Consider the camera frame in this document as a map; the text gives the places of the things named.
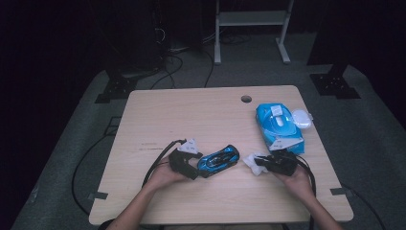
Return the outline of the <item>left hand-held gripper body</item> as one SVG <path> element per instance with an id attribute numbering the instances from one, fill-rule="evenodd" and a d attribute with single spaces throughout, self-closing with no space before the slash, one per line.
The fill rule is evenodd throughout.
<path id="1" fill-rule="evenodd" d="M 186 170 L 198 171 L 196 167 L 189 163 L 191 159 L 195 159 L 192 158 L 192 154 L 199 153 L 195 140 L 193 138 L 176 140 L 169 144 L 169 148 L 172 148 L 177 143 L 180 146 L 169 155 L 169 164 L 172 170 L 181 174 L 184 174 Z"/>

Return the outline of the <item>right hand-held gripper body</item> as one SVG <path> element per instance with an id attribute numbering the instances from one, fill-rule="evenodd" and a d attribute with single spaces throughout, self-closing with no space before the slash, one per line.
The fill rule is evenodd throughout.
<path id="1" fill-rule="evenodd" d="M 298 165 L 298 156 L 304 152 L 303 138 L 277 138 L 267 142 L 272 173 L 292 175 Z"/>

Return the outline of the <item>white wet wipe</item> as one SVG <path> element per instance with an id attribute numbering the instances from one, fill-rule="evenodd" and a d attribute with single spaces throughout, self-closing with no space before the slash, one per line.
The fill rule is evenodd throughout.
<path id="1" fill-rule="evenodd" d="M 243 162 L 251 169 L 255 176 L 259 176 L 262 173 L 268 173 L 268 170 L 265 167 L 259 166 L 256 163 L 256 159 L 260 156 L 262 156 L 262 153 L 255 152 L 243 158 Z"/>

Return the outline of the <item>blue toy car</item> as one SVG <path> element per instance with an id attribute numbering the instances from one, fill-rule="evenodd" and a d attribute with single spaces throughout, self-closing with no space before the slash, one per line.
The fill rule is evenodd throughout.
<path id="1" fill-rule="evenodd" d="M 228 145 L 222 150 L 202 157 L 197 168 L 199 175 L 208 178 L 233 167 L 239 160 L 239 151 L 232 145 Z"/>

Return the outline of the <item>blue wet wipes pack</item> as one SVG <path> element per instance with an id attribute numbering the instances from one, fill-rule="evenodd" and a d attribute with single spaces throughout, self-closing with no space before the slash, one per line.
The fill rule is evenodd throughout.
<path id="1" fill-rule="evenodd" d="M 283 103 L 261 103 L 256 112 L 257 122 L 266 146 L 268 141 L 277 138 L 304 139 L 302 130 L 293 122 L 292 112 Z"/>

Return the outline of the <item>person's left hand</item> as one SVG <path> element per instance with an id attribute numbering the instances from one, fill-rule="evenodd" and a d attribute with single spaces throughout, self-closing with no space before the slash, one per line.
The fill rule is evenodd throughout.
<path id="1" fill-rule="evenodd" d="M 153 170 L 149 180 L 144 185 L 144 189 L 157 191 L 186 179 L 186 176 L 179 172 L 174 172 L 169 164 L 167 157 L 163 158 Z"/>

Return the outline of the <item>person's right hand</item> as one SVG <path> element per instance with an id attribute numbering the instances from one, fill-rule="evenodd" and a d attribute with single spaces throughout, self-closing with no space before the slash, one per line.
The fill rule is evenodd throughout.
<path id="1" fill-rule="evenodd" d="M 304 205 L 315 200 L 309 176 L 304 168 L 298 166 L 296 171 L 290 176 L 279 173 L 274 173 L 274 175 L 283 183 L 287 191 Z"/>

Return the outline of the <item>white round plastic lid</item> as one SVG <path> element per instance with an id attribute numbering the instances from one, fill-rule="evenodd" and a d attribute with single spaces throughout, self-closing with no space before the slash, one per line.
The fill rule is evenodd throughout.
<path id="1" fill-rule="evenodd" d="M 304 110 L 296 109 L 292 112 L 294 124 L 300 128 L 310 128 L 312 126 L 312 115 Z"/>

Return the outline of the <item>black stand base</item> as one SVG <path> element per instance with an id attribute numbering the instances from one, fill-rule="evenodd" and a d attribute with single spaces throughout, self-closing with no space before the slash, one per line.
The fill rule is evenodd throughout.
<path id="1" fill-rule="evenodd" d="M 333 64 L 327 73 L 311 74 L 310 78 L 321 96 L 335 96 L 339 100 L 359 99 L 357 91 L 344 79 L 343 75 L 348 65 Z"/>
<path id="2" fill-rule="evenodd" d="M 102 93 L 95 100 L 96 104 L 108 104 L 111 100 L 124 100 L 136 88 L 138 80 L 135 78 L 119 77 L 109 79 Z"/>

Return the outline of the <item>dark round seat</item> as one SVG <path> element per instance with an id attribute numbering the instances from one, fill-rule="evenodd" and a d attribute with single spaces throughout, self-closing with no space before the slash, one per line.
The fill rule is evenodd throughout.
<path id="1" fill-rule="evenodd" d="M 115 220 L 115 219 L 113 218 L 113 219 L 110 219 L 110 220 L 104 222 L 103 224 L 101 224 L 101 225 L 99 226 L 98 230 L 106 230 L 107 227 L 108 227 L 114 220 Z"/>

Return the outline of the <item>white metal stand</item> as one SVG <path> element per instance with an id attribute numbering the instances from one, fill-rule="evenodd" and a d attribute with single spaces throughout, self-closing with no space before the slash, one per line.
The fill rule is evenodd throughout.
<path id="1" fill-rule="evenodd" d="M 284 41 L 289 26 L 295 0 L 288 0 L 283 11 L 221 11 L 220 0 L 216 0 L 215 32 L 214 32 L 214 63 L 221 63 L 220 29 L 223 27 L 250 26 L 281 26 L 281 34 L 276 43 L 284 64 L 291 62 L 285 49 Z"/>

